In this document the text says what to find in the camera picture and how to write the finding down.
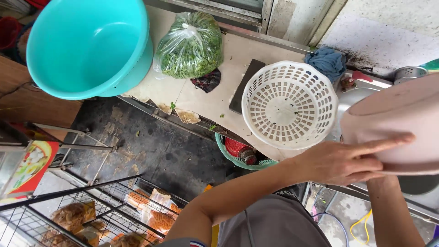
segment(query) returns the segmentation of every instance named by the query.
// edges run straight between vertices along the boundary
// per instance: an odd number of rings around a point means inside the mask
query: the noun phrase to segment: green plastic basket
[[[223,153],[223,155],[230,160],[231,162],[233,162],[235,165],[244,168],[244,169],[248,169],[248,170],[262,170],[264,168],[267,168],[269,166],[272,166],[274,164],[277,164],[278,162],[275,160],[260,160],[259,161],[259,165],[254,165],[254,166],[249,166],[246,165],[244,163],[244,161],[241,158],[237,158],[232,156],[226,149],[226,146],[223,144],[223,142],[221,141],[222,139],[222,135],[215,133],[215,139],[216,139],[216,143],[218,144],[218,147],[220,148],[221,152]]]

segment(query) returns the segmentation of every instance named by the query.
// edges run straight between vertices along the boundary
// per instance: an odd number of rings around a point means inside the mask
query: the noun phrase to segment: faucet
[[[365,74],[361,73],[360,71],[354,71],[352,73],[352,77],[345,77],[340,81],[340,86],[342,87],[342,92],[345,93],[351,89],[354,89],[357,87],[355,81],[356,80],[366,80],[368,82],[373,82],[370,77],[366,76]]]

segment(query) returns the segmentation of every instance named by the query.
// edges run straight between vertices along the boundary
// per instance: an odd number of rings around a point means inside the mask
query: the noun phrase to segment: rag
[[[346,71],[346,58],[329,47],[322,47],[314,54],[308,53],[303,60],[328,77],[331,83]]]

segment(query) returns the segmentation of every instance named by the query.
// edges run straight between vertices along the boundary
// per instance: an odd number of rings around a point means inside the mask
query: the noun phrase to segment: gray shirt
[[[183,238],[160,247],[193,247],[200,240]],[[268,195],[219,225],[218,247],[331,247],[302,204],[279,195]]]

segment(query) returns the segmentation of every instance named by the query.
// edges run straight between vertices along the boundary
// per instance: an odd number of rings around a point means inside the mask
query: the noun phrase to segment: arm
[[[396,176],[367,181],[377,246],[423,247]]]
[[[210,243],[212,226],[242,212],[265,195],[281,188],[316,181],[347,185],[381,177],[383,169],[375,158],[356,159],[411,141],[398,138],[358,145],[323,142],[276,165],[221,184],[193,199],[180,213],[165,241],[192,237]]]

